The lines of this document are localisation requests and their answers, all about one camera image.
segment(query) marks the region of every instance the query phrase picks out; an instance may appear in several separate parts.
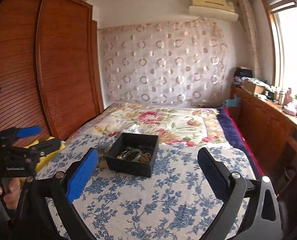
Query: hand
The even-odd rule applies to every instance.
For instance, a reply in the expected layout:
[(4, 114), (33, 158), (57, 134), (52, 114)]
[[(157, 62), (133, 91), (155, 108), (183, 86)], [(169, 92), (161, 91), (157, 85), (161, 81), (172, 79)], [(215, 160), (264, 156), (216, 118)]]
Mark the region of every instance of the hand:
[(20, 179), (12, 178), (9, 183), (10, 193), (6, 194), (3, 199), (8, 209), (16, 209), (20, 197)]

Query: black box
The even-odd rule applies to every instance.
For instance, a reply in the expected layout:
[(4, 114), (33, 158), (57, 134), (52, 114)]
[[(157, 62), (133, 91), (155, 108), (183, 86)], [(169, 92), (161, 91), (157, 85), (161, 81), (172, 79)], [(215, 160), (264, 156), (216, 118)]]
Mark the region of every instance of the black box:
[[(153, 152), (151, 163), (140, 163), (117, 159), (116, 156), (120, 152), (125, 151), (128, 146), (135, 149), (139, 146), (151, 148), (151, 152)], [(151, 177), (157, 150), (157, 135), (122, 133), (106, 154), (105, 159), (111, 171), (123, 172), (135, 176)]]

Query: metal bolt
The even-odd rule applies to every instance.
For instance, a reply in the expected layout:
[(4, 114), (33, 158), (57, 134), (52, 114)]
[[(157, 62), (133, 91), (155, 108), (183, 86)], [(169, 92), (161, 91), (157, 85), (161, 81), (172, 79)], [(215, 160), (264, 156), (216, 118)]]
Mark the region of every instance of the metal bolt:
[(55, 173), (55, 177), (57, 179), (61, 179), (64, 177), (64, 172), (63, 171), (58, 171), (57, 173)]
[(262, 180), (263, 180), (264, 182), (266, 182), (266, 183), (270, 182), (270, 179), (269, 179), (268, 176), (263, 176), (263, 177), (262, 177)]
[(27, 178), (26, 178), (26, 181), (27, 181), (27, 182), (32, 182), (32, 181), (33, 181), (33, 177), (32, 177), (32, 176), (27, 177)]
[(241, 175), (238, 172), (232, 172), (232, 177), (235, 179), (239, 179)]

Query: yellow cloth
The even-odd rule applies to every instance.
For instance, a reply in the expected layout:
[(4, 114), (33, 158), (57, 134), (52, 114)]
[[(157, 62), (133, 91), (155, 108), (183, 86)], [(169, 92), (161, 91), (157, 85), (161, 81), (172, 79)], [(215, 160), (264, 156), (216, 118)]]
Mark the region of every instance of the yellow cloth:
[[(38, 144), (39, 143), (39, 140), (35, 140), (33, 143), (29, 144), (28, 146), (25, 146), (24, 148), (30, 148), (32, 145), (35, 145), (35, 144)], [(43, 156), (40, 158), (40, 162), (36, 164), (36, 167), (35, 167), (35, 171), (36, 172), (39, 172), (45, 165), (47, 165), (47, 163), (53, 159), (55, 157), (55, 155), (57, 155), (60, 151), (62, 151), (63, 149), (65, 148), (65, 145), (64, 143), (61, 143), (61, 146), (60, 148), (55, 151), (55, 152), (52, 152), (50, 154), (48, 154), (47, 156)], [(20, 181), (21, 181), (21, 185), (24, 184), (26, 178), (20, 178)]]

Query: polka dot curtain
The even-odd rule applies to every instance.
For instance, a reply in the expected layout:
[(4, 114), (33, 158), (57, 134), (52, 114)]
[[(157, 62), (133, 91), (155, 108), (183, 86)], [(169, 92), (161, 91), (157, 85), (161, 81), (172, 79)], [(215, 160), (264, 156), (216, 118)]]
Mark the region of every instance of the polka dot curtain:
[(212, 21), (100, 29), (104, 100), (175, 108), (218, 105), (226, 55), (222, 31)]

